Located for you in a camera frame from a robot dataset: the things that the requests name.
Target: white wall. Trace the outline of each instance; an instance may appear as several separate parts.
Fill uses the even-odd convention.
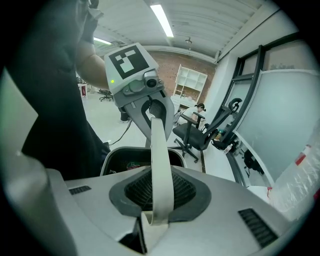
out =
[[[206,119],[208,123],[212,122],[227,93],[237,59],[258,49],[259,45],[269,44],[272,41],[297,31],[298,29],[291,22],[290,18],[280,10],[248,34],[218,62],[215,75],[204,102],[207,110]]]
[[[227,93],[230,81],[234,74],[238,57],[228,53],[216,68],[211,86],[206,95],[204,105],[206,108],[206,121],[211,123]]]
[[[259,45],[267,45],[295,32],[298,32],[295,24],[280,10],[248,34],[230,53],[242,57],[258,49]]]

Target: vent slot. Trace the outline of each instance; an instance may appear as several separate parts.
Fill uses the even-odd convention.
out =
[[[278,238],[253,209],[240,210],[238,213],[262,248]]]
[[[90,189],[91,189],[91,187],[89,187],[89,186],[78,186],[78,187],[69,189],[69,191],[70,191],[71,195],[75,195],[75,194],[79,194],[79,193],[88,191]]]

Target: brick wall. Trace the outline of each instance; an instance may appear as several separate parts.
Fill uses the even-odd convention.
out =
[[[165,91],[169,96],[174,94],[176,77],[180,64],[185,68],[208,75],[198,103],[203,103],[205,101],[212,79],[214,78],[217,65],[195,57],[173,52],[149,51],[149,53],[159,64],[158,75],[159,78],[164,81]],[[191,96],[193,99],[195,98],[195,96],[193,96],[195,91],[192,89],[188,90],[185,87],[184,94],[186,94],[186,96]]]

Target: black mesh grille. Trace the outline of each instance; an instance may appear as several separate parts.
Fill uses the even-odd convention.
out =
[[[75,194],[79,194],[81,192],[88,191],[90,189],[91,189],[91,187],[89,187],[89,186],[79,186],[79,187],[71,188],[71,189],[69,189],[69,191],[70,191],[71,195],[75,195]]]
[[[174,209],[183,206],[196,195],[196,187],[181,176],[172,172],[174,190]],[[125,196],[142,208],[142,211],[152,211],[152,172],[128,184],[124,189]]]
[[[278,238],[253,209],[240,210],[238,213],[262,248]]]

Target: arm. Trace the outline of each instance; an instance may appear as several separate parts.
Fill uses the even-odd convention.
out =
[[[91,0],[89,8],[98,10],[99,0]],[[80,77],[87,83],[102,89],[109,89],[105,62],[96,55],[94,32],[98,25],[99,15],[93,17],[88,11],[83,26],[83,33],[76,48],[75,68]]]
[[[87,83],[109,90],[105,62],[96,55],[95,46],[83,39],[77,45],[75,68]]]

